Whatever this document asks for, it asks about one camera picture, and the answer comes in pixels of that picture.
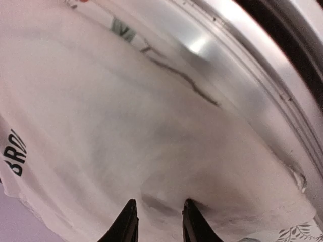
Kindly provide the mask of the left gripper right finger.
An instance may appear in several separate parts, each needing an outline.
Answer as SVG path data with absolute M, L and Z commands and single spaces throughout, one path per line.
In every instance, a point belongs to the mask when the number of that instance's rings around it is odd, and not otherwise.
M 192 199 L 187 199 L 182 211 L 184 242 L 223 242 L 212 230 Z

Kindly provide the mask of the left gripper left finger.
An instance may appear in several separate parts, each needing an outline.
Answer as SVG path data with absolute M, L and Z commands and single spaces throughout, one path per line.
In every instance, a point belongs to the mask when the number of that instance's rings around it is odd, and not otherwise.
M 136 200 L 130 199 L 98 242 L 138 242 L 138 226 Z

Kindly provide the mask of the white green raglan t-shirt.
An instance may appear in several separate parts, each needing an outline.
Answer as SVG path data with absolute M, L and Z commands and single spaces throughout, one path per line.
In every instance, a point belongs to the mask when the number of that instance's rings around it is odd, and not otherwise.
M 224 241 L 316 210 L 251 127 L 61 1 L 1 1 L 1 181 L 65 241 L 134 198 L 142 241 L 181 241 L 193 199 Z

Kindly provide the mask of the floral patterned table mat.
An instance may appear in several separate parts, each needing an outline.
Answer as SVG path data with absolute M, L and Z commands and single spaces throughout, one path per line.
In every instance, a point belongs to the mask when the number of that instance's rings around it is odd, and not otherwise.
M 169 30 L 171 19 L 168 2 L 68 1 L 68 4 L 77 12 L 130 41 L 155 62 L 168 69 L 175 69 L 183 78 L 192 82 L 201 94 L 207 95 L 221 108 L 247 121 L 233 109 L 223 107 L 185 73 L 183 59 L 178 53 L 179 44 Z M 322 16 L 320 5 L 315 1 L 306 4 L 298 1 L 235 2 L 274 38 L 301 75 L 307 78 L 307 85 L 322 110 L 322 28 L 310 16 L 311 13 Z M 310 194 L 305 173 L 300 166 L 280 158 L 264 139 L 263 141 L 295 177 L 297 185 L 315 207 L 316 215 L 312 219 L 305 219 L 303 224 L 293 222 L 288 226 L 251 232 L 249 238 L 260 241 L 322 241 L 322 193 L 318 196 Z

